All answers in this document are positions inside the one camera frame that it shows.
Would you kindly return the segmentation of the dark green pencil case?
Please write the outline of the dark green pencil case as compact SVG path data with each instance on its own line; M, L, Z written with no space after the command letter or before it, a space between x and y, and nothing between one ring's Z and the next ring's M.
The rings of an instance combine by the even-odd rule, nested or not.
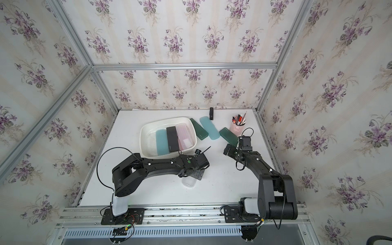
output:
M224 127L219 131L220 136L230 145L236 147L238 144L238 136L232 133L229 129Z
M191 118L190 121L195 129L195 133L198 139L204 140L209 136L208 132L196 120Z

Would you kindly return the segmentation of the black pencil case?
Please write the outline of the black pencil case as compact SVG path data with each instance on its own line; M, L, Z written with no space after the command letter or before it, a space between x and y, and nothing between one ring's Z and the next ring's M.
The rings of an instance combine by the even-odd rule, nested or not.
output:
M166 128L167 144L170 153L180 150L177 129L175 126Z

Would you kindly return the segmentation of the teal pencil case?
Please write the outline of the teal pencil case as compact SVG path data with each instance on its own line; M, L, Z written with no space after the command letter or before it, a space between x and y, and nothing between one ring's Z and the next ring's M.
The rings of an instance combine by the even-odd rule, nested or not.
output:
M169 154L166 129L156 131L156 149L158 156Z

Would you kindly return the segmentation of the white plastic storage box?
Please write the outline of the white plastic storage box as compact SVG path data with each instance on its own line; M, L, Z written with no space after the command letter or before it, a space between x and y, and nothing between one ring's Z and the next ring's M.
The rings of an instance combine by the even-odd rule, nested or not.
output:
M185 135L184 140L179 140L181 153L187 154L196 149L197 136L195 129L186 117L175 117L169 119L158 120L144 125L140 131L140 151L144 157L152 159L173 158L179 155L179 152L172 152L166 155L157 155L156 149L156 131L175 126L178 135Z

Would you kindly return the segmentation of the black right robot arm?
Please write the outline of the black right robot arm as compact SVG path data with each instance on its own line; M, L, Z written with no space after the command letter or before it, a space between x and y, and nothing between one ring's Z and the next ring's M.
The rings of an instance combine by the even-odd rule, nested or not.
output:
M258 152L250 149L231 144L224 149L224 155L250 169L259 181L256 198L241 198L240 213L258 215L262 219L297 219L298 207L291 176L272 169Z

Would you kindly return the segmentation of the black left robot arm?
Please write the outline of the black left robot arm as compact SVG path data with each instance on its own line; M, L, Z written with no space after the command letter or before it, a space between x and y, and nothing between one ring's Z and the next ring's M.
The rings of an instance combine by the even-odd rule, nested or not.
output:
M201 180L204 171L210 167L204 153L180 154L174 158L150 159L134 154L123 160L112 170L114 184L111 212L120 216L128 212L128 196L134 193L146 178L176 175L179 178L192 177Z

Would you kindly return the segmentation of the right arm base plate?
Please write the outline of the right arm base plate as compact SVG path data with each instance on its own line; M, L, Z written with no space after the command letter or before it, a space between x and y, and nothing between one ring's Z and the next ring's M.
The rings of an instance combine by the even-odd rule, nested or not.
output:
M225 223L251 223L259 224L262 218L257 214L243 212L239 207L224 205L220 208L220 214L224 217Z

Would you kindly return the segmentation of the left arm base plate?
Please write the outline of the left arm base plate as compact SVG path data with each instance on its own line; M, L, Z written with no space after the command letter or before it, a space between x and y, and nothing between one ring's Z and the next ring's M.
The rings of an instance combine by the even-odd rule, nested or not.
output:
M112 214L111 208L106 208L100 212L102 215L101 225L141 225L143 222L145 209L143 208L129 208L126 213L119 216Z

